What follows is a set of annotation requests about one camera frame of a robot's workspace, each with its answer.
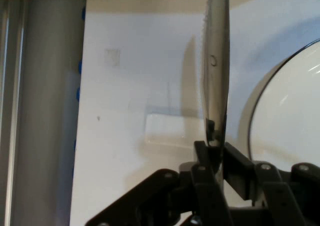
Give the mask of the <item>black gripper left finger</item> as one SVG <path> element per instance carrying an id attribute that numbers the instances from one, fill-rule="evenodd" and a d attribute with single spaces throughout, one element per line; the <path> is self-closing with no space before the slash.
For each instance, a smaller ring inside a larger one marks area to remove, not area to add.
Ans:
<path id="1" fill-rule="evenodd" d="M 230 224 L 230 211 L 222 185 L 222 155 L 226 125 L 205 120 L 206 145 L 195 141 L 197 161 L 180 165 L 179 171 L 159 169 L 107 206 L 88 226 L 174 226 L 183 213 L 191 226 Z"/>

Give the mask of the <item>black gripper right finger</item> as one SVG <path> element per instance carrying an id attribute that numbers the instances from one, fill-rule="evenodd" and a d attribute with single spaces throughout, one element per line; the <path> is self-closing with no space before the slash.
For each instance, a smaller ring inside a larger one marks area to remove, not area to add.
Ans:
<path id="1" fill-rule="evenodd" d="M 257 224 L 318 226 L 320 224 L 320 168 L 312 163 L 294 164 L 290 171 L 266 161 L 251 161 L 226 143 L 223 178 L 252 207 L 247 215 Z"/>

